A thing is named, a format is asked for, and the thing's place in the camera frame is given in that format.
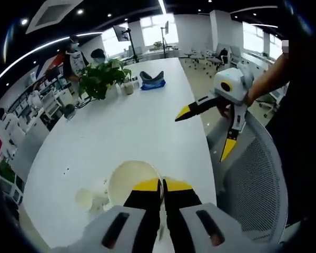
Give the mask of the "person's right hand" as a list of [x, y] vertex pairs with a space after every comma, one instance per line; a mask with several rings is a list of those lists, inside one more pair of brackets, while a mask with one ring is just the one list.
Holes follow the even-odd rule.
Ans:
[[229, 103], [221, 103], [217, 105], [218, 112], [226, 119], [232, 117], [231, 105]]

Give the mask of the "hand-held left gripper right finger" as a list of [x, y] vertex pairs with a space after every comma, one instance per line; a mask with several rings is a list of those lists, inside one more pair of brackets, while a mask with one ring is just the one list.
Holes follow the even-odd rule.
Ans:
[[166, 224], [175, 252], [255, 252], [241, 225], [212, 203], [202, 203], [184, 181], [163, 179]]

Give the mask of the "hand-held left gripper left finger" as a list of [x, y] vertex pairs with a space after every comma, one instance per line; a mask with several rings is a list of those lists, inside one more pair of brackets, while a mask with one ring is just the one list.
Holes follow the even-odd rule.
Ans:
[[113, 206], [84, 229], [81, 239], [52, 252], [152, 252], [160, 228], [161, 181], [138, 183], [124, 205]]

